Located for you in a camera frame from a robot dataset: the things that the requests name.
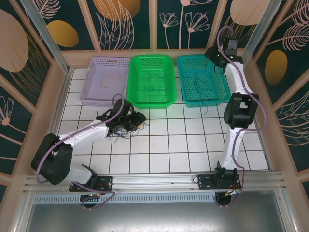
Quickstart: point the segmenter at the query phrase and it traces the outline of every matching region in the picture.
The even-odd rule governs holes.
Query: plastic basket
[[[167,108],[177,98],[173,60],[165,55],[136,56],[131,60],[128,99],[140,109]]]
[[[204,55],[177,58],[183,101],[187,107],[215,106],[229,101],[231,94],[222,69]]]
[[[85,105],[113,107],[115,94],[126,94],[131,58],[93,57],[80,100]]]

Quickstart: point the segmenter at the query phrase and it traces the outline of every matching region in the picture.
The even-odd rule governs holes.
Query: enclosure
[[[265,128],[243,137],[244,193],[226,211],[192,179],[210,174],[224,150],[227,102],[188,108],[176,63],[205,54],[223,26],[234,29],[247,82],[267,116]],[[307,231],[308,28],[308,0],[2,0],[0,231]],[[113,177],[116,195],[98,209],[100,222],[100,214],[82,210],[69,182],[39,185],[30,163],[45,135],[80,129],[110,108],[80,101],[92,57],[156,54],[174,61],[174,104],[135,108],[147,119],[141,130],[95,141],[72,158]],[[258,108],[250,128],[263,123]],[[75,224],[78,217],[84,223]]]

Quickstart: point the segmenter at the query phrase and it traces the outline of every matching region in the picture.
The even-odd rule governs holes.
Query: light purple basket
[[[80,100],[85,105],[113,107],[116,93],[126,94],[131,58],[92,57]]]

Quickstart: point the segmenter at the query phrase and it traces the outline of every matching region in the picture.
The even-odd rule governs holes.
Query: metal bracket
[[[112,176],[98,176],[93,190],[110,192],[112,190]],[[69,192],[89,192],[74,183],[70,183]]]
[[[218,189],[233,189],[235,185],[240,189],[240,180],[239,176],[236,175],[236,179],[232,182],[225,181],[224,179],[216,183],[214,180],[214,174],[208,175],[197,175],[197,183],[199,190],[218,190]]]

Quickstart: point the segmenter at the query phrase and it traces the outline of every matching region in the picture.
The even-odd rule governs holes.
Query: white tile floor
[[[82,105],[79,100],[87,69],[75,69],[59,133],[81,128],[108,108]],[[226,125],[226,103],[218,107],[187,108],[183,104],[178,72],[177,100],[166,109],[139,110],[147,119],[144,129],[128,139],[105,138],[74,150],[72,162],[85,164],[98,174],[179,173],[213,170],[220,158]],[[246,170],[267,170],[257,133],[244,135],[238,162]]]

